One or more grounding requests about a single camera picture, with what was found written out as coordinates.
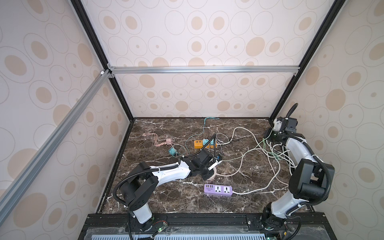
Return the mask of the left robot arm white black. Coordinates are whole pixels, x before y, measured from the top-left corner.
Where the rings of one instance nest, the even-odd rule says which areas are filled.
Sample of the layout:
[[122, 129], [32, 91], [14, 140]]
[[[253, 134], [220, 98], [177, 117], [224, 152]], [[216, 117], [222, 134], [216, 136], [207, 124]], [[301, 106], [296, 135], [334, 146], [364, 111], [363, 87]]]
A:
[[150, 230], [154, 225], [148, 200], [157, 187], [195, 176], [201, 176], [206, 181], [213, 176], [214, 168], [223, 161], [221, 155], [205, 149], [176, 159], [175, 163], [163, 166], [149, 166], [142, 162], [113, 189], [114, 199], [128, 208], [129, 215], [136, 219], [142, 231]]

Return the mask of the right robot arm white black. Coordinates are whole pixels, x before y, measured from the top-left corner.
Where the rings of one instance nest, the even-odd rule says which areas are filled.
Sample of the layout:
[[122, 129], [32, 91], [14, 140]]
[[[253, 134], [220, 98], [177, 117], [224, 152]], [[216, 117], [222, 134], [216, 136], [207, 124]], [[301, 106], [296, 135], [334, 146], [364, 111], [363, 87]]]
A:
[[312, 150], [302, 134], [297, 133], [298, 120], [290, 114], [274, 120], [274, 127], [266, 134], [272, 141], [289, 151], [296, 167], [289, 190], [263, 210], [263, 224], [283, 224], [285, 219], [301, 207], [315, 206], [327, 200], [331, 191], [335, 168], [323, 162]]

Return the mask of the purple power strip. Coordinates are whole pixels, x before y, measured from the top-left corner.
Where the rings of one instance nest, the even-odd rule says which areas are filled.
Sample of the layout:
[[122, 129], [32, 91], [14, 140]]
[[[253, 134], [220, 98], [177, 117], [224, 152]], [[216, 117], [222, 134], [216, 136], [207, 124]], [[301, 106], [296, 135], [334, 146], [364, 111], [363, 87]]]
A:
[[204, 193], [212, 196], [230, 197], [233, 194], [233, 189], [231, 186], [205, 184]]

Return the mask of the orange power strip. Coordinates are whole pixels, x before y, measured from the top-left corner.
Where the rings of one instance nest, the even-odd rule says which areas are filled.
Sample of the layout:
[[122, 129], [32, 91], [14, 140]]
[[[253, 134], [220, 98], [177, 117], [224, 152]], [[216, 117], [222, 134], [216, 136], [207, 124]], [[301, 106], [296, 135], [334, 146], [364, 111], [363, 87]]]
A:
[[196, 140], [196, 141], [194, 141], [194, 148], [195, 149], [201, 149], [203, 147], [203, 140]]

